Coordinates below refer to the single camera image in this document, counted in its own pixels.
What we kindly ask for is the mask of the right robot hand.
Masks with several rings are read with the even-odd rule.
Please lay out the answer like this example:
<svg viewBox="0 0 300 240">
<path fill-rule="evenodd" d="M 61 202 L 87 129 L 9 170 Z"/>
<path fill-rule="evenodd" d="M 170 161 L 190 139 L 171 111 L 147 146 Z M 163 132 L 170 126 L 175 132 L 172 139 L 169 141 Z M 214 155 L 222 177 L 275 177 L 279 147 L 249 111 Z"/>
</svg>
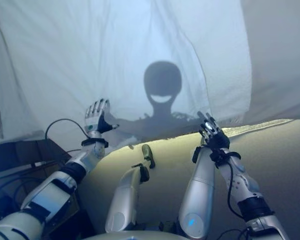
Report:
<svg viewBox="0 0 300 240">
<path fill-rule="evenodd" d="M 206 112 L 197 112 L 201 120 L 199 134 L 202 137 L 203 143 L 210 149 L 229 149 L 230 140 L 220 128 L 216 120 Z"/>
</svg>

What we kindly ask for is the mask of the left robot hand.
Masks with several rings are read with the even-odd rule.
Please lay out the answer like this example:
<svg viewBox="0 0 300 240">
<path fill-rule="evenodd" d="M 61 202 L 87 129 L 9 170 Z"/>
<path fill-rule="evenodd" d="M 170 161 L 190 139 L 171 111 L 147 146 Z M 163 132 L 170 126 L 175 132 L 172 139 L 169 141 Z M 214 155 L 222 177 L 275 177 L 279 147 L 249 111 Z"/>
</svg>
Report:
<svg viewBox="0 0 300 240">
<path fill-rule="evenodd" d="M 110 101 L 101 98 L 92 103 L 84 116 L 84 130 L 89 138 L 99 138 L 103 133 L 115 130 L 118 124 L 109 124 L 105 120 L 105 114 L 110 109 Z"/>
</svg>

